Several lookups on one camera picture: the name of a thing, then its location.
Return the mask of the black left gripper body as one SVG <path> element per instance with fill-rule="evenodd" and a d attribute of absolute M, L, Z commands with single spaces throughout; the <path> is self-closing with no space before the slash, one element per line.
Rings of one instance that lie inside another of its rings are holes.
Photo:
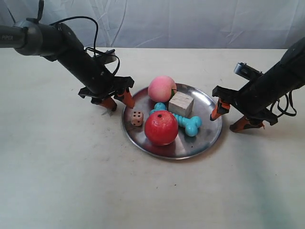
<path fill-rule="evenodd" d="M 115 76 L 105 65 L 98 64 L 85 51 L 70 27 L 59 23 L 57 28 L 61 32 L 64 49 L 56 59 L 85 85 L 79 91 L 81 98 L 90 97 L 92 104 L 99 105 L 102 100 L 114 97 L 118 91 L 133 87 L 134 80 L 131 77 Z"/>

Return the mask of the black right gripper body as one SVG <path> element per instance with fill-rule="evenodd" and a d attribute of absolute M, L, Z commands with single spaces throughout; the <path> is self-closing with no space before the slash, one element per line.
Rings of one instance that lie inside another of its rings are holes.
<path fill-rule="evenodd" d="M 267 107 L 304 84 L 304 56 L 283 57 L 261 77 L 248 80 L 248 83 L 238 91 L 217 86 L 213 89 L 212 95 L 236 108 L 243 116 L 274 125 L 278 118 Z"/>

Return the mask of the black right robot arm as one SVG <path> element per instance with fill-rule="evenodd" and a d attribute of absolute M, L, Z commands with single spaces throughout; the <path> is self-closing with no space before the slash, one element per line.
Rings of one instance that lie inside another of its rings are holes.
<path fill-rule="evenodd" d="M 294 43 L 265 73 L 243 62 L 236 65 L 234 73 L 248 83 L 238 91 L 220 86 L 213 89 L 212 96 L 218 97 L 218 101 L 210 115 L 211 121 L 227 114 L 231 106 L 243 114 L 230 125 L 232 132 L 261 128 L 264 121 L 275 125 L 283 115 L 296 116 L 297 111 L 287 110 L 293 107 L 292 92 L 305 84 L 305 40 Z"/>

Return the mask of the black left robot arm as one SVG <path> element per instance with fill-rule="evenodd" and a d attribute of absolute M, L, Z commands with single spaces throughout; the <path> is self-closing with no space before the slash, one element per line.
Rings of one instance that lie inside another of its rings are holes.
<path fill-rule="evenodd" d="M 110 72 L 105 66 L 118 59 L 114 50 L 101 52 L 84 48 L 65 23 L 46 25 L 29 18 L 13 26 L 1 26 L 0 46 L 13 48 L 24 56 L 58 61 L 84 85 L 78 95 L 91 98 L 92 104 L 112 111 L 117 108 L 116 100 L 129 108 L 135 105 L 130 93 L 134 80 L 130 76 L 116 76 L 116 72 Z"/>

